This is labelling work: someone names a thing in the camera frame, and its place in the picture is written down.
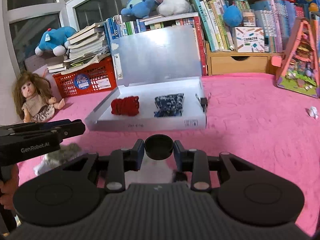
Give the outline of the person left hand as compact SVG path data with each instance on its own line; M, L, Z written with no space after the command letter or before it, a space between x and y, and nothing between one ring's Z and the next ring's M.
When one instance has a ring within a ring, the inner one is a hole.
M6 210L13 210L13 196L19 186L19 169L18 165L15 164L11 169L11 178L7 182L1 181L1 197L0 203L4 206Z

